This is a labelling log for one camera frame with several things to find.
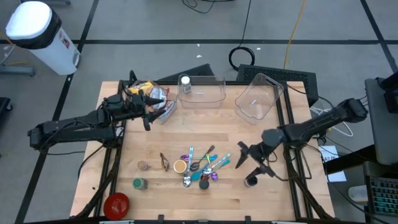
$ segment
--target black cylinder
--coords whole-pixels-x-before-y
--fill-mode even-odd
[[[201,180],[199,181],[199,188],[201,188],[202,190],[206,190],[207,188],[209,188],[209,181],[208,180]]]
[[[244,180],[244,184],[246,187],[253,187],[258,183],[257,177],[250,177],[249,179]]]

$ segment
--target wooden tabletop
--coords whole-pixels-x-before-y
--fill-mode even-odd
[[[302,82],[289,84],[305,91]],[[172,93],[177,93],[176,86],[165,87],[169,87]],[[248,146],[258,144],[263,130],[279,125],[275,106],[257,125],[249,124],[234,112],[235,99],[245,87],[226,86],[226,98],[217,109],[186,109],[178,102],[172,117],[165,124],[155,122],[148,132],[144,131],[141,119],[127,122],[116,187],[117,192],[122,192],[129,198],[130,209],[125,219],[156,220],[160,214],[165,215],[166,220],[243,220],[246,215],[250,215],[252,220],[295,219],[289,182],[259,175],[259,183],[247,188],[243,180],[256,168],[256,163],[249,158],[240,168],[234,168],[239,158],[239,141]],[[117,89],[117,82],[103,82],[98,104],[104,97],[115,94]],[[289,95],[295,122],[310,119],[306,96],[291,89]],[[315,140],[309,144],[318,147]],[[211,145],[215,146],[212,154],[217,154],[218,158],[231,152],[231,163],[218,170],[219,180],[210,180],[208,190],[199,189],[198,182],[185,188],[182,176],[174,172],[172,164],[182,154],[188,154],[190,146],[194,146],[195,157],[200,157]],[[99,146],[98,142],[89,142],[85,157]],[[161,168],[160,152],[171,163],[168,172]],[[271,168],[282,178],[287,178],[282,152],[283,146],[275,150],[278,160],[271,164]],[[325,211],[334,216],[320,154],[310,147],[304,148],[303,153],[312,173],[312,179],[307,180],[308,189]],[[98,188],[104,154],[103,149],[82,168],[71,215],[80,212]],[[139,161],[146,161],[149,169],[139,170]],[[133,188],[132,180],[136,177],[147,179],[147,190]],[[297,192],[301,214],[305,217],[299,188]],[[104,193],[104,200],[108,194],[109,190]]]

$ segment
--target clear plastic bin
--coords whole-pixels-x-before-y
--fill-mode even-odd
[[[167,101],[170,100],[170,103],[167,103],[165,106],[166,112],[162,114],[160,117],[156,119],[159,124],[164,124],[166,121],[173,116],[174,111],[177,109],[177,96],[174,93],[169,93],[167,95]]]
[[[258,73],[250,85],[235,100],[235,113],[251,124],[257,124],[283,93],[283,86]]]
[[[190,88],[181,81],[189,77]],[[178,99],[184,108],[219,108],[225,99],[225,78],[218,80],[215,76],[178,77]]]

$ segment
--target utensil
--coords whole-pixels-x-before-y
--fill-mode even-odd
[[[189,167],[191,167],[192,163],[192,157],[193,157],[193,146],[189,149],[189,160],[188,160],[188,166],[187,169],[184,172],[184,177],[183,177],[183,184],[184,187],[189,187],[192,184],[191,177],[189,176]]]
[[[213,170],[213,172],[211,173],[211,178],[212,178],[213,180],[217,180],[217,179],[218,179],[218,175],[217,175],[216,171],[217,171],[219,168],[225,166],[226,164],[229,164],[229,159],[227,159],[224,163],[222,163],[221,166],[219,166],[219,167],[217,167],[217,168],[215,168],[215,169]]]
[[[224,160],[226,160],[231,155],[232,155],[232,153],[228,153],[227,155],[225,155],[222,159],[220,159],[218,162],[216,162],[216,164],[214,164],[212,167],[209,167],[209,168],[205,169],[203,171],[203,174],[210,175],[213,172],[213,168],[214,167],[216,167],[216,166],[218,166],[218,164],[224,162]]]
[[[200,169],[199,171],[194,172],[191,175],[191,180],[196,181],[200,179],[201,173],[207,168],[209,164],[206,164],[202,169]]]
[[[209,154],[206,154],[206,159],[209,162],[209,164],[211,164],[211,160],[210,160],[210,155]]]
[[[180,159],[184,160],[185,162],[188,162],[188,160],[189,160],[189,155],[182,155],[182,156],[180,156]],[[201,158],[199,158],[199,157],[194,157],[194,158],[192,158],[192,160],[198,160],[198,159],[201,159]],[[214,160],[216,160],[216,159],[217,159],[217,154],[215,154],[215,155],[213,155],[213,156],[210,156],[210,160],[211,160],[211,161],[214,161]]]
[[[202,161],[202,159],[204,159],[206,156],[208,156],[209,153],[211,153],[212,150],[213,150],[214,148],[215,148],[214,146],[210,146],[209,150],[207,150],[207,152],[205,153],[205,155],[204,155],[198,162],[194,162],[194,163],[190,166],[190,169],[191,169],[192,171],[198,170],[199,167],[200,167],[200,162]]]

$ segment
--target purple object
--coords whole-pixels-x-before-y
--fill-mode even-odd
[[[217,180],[217,179],[218,179],[217,173],[216,173],[216,172],[212,172],[212,173],[211,173],[211,178],[212,178],[213,180]]]
[[[189,160],[189,155],[182,155],[182,156],[180,156],[180,159],[187,161],[187,160]]]

